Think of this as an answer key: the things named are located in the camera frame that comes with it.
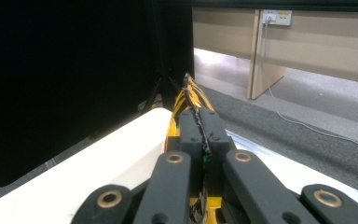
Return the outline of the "black curtain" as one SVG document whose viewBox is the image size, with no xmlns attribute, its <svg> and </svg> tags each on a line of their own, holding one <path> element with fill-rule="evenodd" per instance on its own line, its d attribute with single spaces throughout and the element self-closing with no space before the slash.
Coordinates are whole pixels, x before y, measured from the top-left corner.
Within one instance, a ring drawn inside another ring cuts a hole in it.
<svg viewBox="0 0 358 224">
<path fill-rule="evenodd" d="M 0 188 L 193 68 L 175 0 L 0 0 Z"/>
</svg>

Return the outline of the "black metal stand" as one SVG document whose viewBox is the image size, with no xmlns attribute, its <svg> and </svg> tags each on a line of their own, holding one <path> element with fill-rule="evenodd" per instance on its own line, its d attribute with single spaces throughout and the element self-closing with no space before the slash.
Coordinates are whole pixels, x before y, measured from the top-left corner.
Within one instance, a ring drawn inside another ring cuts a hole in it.
<svg viewBox="0 0 358 224">
<path fill-rule="evenodd" d="M 175 97 L 180 90 L 181 87 L 179 84 L 171 77 L 168 77 L 168 80 L 160 77 L 156 81 L 146 100 L 138 105 L 138 111 L 141 114 L 145 114 L 151 109 L 159 106 L 171 110 L 173 109 Z"/>
</svg>

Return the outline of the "white plastic tray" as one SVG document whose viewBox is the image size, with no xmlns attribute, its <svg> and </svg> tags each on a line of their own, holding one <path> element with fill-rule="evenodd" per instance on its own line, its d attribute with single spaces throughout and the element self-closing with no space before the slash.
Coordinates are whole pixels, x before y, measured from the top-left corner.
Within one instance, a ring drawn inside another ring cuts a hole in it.
<svg viewBox="0 0 358 224">
<path fill-rule="evenodd" d="M 154 170 L 170 117 L 170 111 L 154 109 L 12 190 L 0 198 L 0 224 L 70 224 L 97 188 L 107 184 L 135 188 Z M 299 193 L 307 185 L 324 184 L 358 203 L 357 189 L 235 133 L 228 135 L 236 147 L 261 159 L 291 191 Z"/>
</svg>

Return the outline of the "yellow black chip bag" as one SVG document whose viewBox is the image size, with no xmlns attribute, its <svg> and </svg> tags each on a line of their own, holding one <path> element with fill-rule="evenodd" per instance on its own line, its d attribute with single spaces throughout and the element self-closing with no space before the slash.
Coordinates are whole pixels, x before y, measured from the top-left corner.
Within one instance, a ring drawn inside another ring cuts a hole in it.
<svg viewBox="0 0 358 224">
<path fill-rule="evenodd" d="M 210 197 L 207 190 L 208 164 L 211 161 L 212 151 L 209 149 L 206 132 L 204 130 L 200 111 L 207 108 L 214 111 L 203 90 L 197 85 L 190 74 L 185 74 L 183 87 L 175 98 L 172 116 L 167 131 L 164 151 L 167 149 L 167 140 L 169 136 L 179 135 L 179 115 L 184 111 L 191 111 L 199 127 L 202 150 L 200 156 L 194 156 L 195 169 L 200 168 L 200 185 L 196 188 L 196 196 L 190 197 L 190 223 L 191 224 L 218 224 L 216 212 L 221 208 L 221 197 Z"/>
</svg>

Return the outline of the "beige wooden desk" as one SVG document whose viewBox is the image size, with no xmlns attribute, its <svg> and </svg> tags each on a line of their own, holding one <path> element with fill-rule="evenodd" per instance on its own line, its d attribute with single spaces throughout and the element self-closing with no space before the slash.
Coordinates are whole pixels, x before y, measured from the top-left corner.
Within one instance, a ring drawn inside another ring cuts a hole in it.
<svg viewBox="0 0 358 224">
<path fill-rule="evenodd" d="M 358 81 L 358 12 L 294 10 L 290 26 L 262 22 L 262 9 L 194 7 L 193 45 L 249 59 L 255 99 L 288 67 Z"/>
</svg>

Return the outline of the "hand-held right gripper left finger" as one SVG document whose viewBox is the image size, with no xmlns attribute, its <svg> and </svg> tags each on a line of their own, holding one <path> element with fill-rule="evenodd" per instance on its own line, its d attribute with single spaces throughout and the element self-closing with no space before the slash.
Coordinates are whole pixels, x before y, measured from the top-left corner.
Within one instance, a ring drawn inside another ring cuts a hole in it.
<svg viewBox="0 0 358 224">
<path fill-rule="evenodd" d="M 182 151 L 189 156 L 200 156 L 202 138 L 191 111 L 187 110 L 179 115 L 179 127 L 178 136 L 168 137 L 167 149 L 169 151 Z"/>
</svg>

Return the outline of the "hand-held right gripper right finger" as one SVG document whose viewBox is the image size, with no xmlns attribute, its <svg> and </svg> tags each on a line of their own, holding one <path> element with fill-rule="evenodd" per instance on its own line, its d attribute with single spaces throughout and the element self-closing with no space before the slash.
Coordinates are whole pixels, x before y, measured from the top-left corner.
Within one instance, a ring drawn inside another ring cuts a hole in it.
<svg viewBox="0 0 358 224">
<path fill-rule="evenodd" d="M 232 138 L 227 135 L 223 121 L 215 111 L 202 108 L 200 116 L 213 156 L 225 156 L 229 150 L 235 149 Z"/>
</svg>

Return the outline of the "white wall socket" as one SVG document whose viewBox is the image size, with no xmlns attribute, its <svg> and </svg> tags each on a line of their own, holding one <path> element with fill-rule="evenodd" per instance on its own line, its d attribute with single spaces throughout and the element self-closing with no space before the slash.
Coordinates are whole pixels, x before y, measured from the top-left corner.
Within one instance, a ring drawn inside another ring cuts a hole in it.
<svg viewBox="0 0 358 224">
<path fill-rule="evenodd" d="M 267 25 L 290 26 L 292 23 L 292 10 L 272 10 L 262 11 L 262 22 Z"/>
</svg>

